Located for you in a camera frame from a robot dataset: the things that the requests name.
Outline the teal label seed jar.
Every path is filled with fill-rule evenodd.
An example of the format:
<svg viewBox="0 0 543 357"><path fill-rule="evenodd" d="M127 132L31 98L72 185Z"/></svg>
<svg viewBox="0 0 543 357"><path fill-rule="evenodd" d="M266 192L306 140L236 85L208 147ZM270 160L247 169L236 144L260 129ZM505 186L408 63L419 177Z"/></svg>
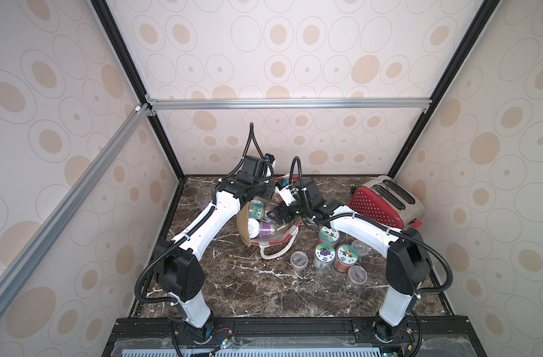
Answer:
<svg viewBox="0 0 543 357"><path fill-rule="evenodd" d="M369 247L369 245L358 239L354 240L351 246L356 250L360 258L367 256L371 250L371 247Z"/></svg>

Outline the red green label jar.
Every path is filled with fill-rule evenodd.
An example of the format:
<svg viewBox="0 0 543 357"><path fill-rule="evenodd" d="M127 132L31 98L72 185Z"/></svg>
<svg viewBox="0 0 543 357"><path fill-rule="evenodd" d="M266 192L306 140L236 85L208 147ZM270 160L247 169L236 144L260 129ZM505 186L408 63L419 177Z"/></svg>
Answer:
<svg viewBox="0 0 543 357"><path fill-rule="evenodd" d="M359 260L359 254L351 245L340 245L335 250L335 270L347 272Z"/></svg>

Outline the purple flower label jar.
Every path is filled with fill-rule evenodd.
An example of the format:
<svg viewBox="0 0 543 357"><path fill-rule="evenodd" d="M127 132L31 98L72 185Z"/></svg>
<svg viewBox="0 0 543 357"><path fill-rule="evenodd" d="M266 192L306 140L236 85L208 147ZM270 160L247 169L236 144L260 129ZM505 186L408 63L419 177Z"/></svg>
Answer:
<svg viewBox="0 0 543 357"><path fill-rule="evenodd" d="M313 266L320 272L328 270L335 262L335 249L326 243L314 248Z"/></svg>

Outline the burlap canvas bag red lining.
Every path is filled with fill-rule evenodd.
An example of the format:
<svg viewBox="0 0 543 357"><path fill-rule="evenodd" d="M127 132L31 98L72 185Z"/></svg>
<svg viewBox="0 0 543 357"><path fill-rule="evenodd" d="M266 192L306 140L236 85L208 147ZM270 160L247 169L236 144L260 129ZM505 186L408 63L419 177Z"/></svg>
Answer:
<svg viewBox="0 0 543 357"><path fill-rule="evenodd" d="M241 241L247 246L259 248L264 260L282 257L293 246L299 227L300 217L289 212L280 191L288 186L287 175L274 180L275 192L270 200L260 197L252 199L236 215Z"/></svg>

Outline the orange label seed jar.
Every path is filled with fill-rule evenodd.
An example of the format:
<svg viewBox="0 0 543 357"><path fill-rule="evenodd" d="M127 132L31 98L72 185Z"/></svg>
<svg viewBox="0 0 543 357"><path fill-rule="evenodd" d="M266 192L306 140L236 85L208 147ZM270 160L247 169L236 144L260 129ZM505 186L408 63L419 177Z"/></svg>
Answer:
<svg viewBox="0 0 543 357"><path fill-rule="evenodd" d="M318 243L336 246L340 239L340 234L337 230L328 227L322 227L318 232Z"/></svg>

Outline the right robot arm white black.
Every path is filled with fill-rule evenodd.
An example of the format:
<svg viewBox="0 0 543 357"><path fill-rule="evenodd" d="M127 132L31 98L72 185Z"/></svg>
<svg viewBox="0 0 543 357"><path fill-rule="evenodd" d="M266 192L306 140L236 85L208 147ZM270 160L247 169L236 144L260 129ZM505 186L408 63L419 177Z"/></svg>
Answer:
<svg viewBox="0 0 543 357"><path fill-rule="evenodd" d="M423 241L416 229L391 228L353 211L342 202L324 199L314 180L303 176L301 160L297 156L292 160L286 189L295 197L289 203L292 214L352 236L386 259L385 276L389 287L373 325L380 341L395 339L406 315L414 314L414 306L421 295L444 292L452 285L451 266L436 249ZM445 269L446 279L438 287L425 288L421 284L433 267L430 256Z"/></svg>

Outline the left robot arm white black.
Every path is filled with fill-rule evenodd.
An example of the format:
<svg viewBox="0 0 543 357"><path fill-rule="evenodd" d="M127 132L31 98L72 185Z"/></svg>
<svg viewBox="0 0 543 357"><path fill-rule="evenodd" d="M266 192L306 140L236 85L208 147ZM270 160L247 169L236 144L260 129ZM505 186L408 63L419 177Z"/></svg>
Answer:
<svg viewBox="0 0 543 357"><path fill-rule="evenodd" d="M273 156L262 153L251 123L240 162L214 184L208 206L173 240L162 243L140 273L134 287L139 303L174 303L190 326L202 329L208 324L212 311L201 292L205 275L200 260L213 238L250 201L274 195L273 162Z"/></svg>

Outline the red content clear jar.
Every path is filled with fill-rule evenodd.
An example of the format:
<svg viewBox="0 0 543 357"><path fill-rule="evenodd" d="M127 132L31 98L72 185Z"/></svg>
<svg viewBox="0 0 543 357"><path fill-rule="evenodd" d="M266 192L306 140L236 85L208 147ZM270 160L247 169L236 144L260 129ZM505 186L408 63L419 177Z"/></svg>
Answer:
<svg viewBox="0 0 543 357"><path fill-rule="evenodd" d="M309 265L309 258L303 251L295 251L290 257L290 265L295 272L303 272Z"/></svg>

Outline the clear small seed jar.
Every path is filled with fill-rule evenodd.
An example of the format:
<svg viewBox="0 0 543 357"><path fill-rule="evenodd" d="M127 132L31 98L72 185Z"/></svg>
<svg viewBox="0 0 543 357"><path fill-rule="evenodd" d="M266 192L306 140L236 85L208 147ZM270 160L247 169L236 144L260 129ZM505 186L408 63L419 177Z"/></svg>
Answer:
<svg viewBox="0 0 543 357"><path fill-rule="evenodd" d="M352 286L365 286L368 282L368 273L361 266L355 265L348 269L347 280Z"/></svg>

